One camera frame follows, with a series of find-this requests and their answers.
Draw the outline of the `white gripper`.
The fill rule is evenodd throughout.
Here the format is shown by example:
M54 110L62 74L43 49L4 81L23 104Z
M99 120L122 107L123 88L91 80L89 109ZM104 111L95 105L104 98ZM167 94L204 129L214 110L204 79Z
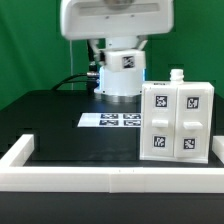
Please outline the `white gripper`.
M143 50L146 36L168 33L174 25L173 0L61 0L60 29L68 40L88 41L94 59L105 65L105 53L96 39L138 36Z

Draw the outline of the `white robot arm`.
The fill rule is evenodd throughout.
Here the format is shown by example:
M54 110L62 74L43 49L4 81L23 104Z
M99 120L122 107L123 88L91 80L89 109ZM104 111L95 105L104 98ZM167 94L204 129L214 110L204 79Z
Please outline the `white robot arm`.
M173 25L174 0L61 0L62 36L89 42L100 64L94 93L114 102L141 94L147 37Z

